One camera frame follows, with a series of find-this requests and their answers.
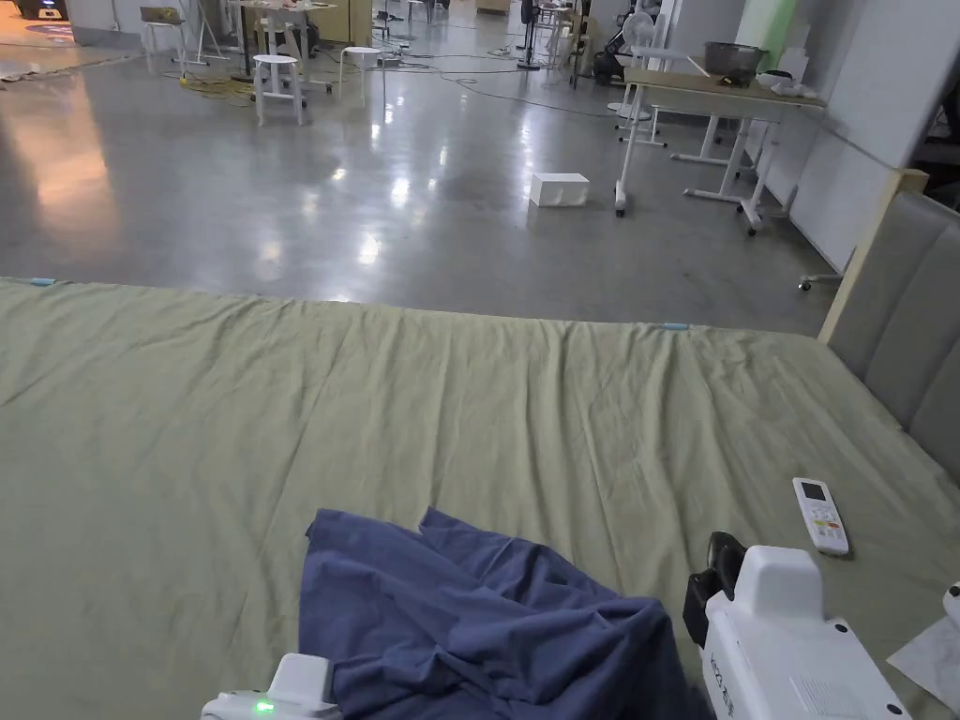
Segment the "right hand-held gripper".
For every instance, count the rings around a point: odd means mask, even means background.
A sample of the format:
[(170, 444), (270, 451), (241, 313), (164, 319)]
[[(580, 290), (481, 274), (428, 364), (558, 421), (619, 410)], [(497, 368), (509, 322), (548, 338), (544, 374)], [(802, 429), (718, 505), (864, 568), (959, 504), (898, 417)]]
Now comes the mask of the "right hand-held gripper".
[(804, 550), (710, 536), (682, 611), (718, 719), (906, 719), (849, 624), (828, 615)]

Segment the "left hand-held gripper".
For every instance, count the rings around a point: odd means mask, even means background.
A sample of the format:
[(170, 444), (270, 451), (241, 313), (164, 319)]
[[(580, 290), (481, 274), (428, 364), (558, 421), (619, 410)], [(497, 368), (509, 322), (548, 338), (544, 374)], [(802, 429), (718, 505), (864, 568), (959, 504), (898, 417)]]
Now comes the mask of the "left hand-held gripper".
[(287, 653), (264, 692), (218, 693), (207, 702), (202, 719), (337, 719), (332, 702), (333, 666), (316, 655)]

